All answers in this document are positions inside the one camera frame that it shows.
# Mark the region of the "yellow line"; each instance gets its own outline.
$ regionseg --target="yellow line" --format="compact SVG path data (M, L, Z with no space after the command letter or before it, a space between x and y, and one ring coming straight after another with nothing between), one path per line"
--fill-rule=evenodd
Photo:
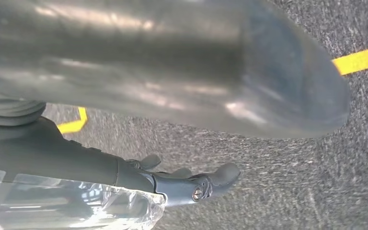
M80 119L77 121L71 121L63 123L57 126L62 134L79 132L87 123L87 111L83 107L78 107L78 112L80 113Z
M368 49L339 57L333 63L342 75L368 69Z

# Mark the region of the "floor marking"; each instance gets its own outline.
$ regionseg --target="floor marking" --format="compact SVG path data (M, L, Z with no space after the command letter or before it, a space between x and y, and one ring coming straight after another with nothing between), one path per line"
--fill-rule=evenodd
M333 60L341 75L368 69L368 49Z
M79 132L87 123L88 117L86 109L84 107L78 107L78 112L80 114L79 120L66 122L57 126L62 134Z

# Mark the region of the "gray carpet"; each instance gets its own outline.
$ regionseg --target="gray carpet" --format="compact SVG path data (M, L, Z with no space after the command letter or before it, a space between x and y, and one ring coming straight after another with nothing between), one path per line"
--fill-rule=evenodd
M368 49L368 0L276 0L336 58ZM124 158L156 153L159 169L212 171L232 161L243 175L230 194L167 209L158 230L368 228L368 70L348 75L351 117L320 139L267 140L89 109L66 135ZM49 106L55 121L76 110Z

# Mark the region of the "clear plastic packaging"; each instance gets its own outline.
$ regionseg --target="clear plastic packaging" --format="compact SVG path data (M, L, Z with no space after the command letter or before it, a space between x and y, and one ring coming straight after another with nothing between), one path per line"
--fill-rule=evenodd
M103 184L0 173L0 230L150 230L164 196Z

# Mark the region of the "metal tube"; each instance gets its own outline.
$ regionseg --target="metal tube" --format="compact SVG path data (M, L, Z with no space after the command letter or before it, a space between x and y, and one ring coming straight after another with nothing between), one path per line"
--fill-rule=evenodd
M326 52L262 0L0 0L0 94L266 138L349 114Z

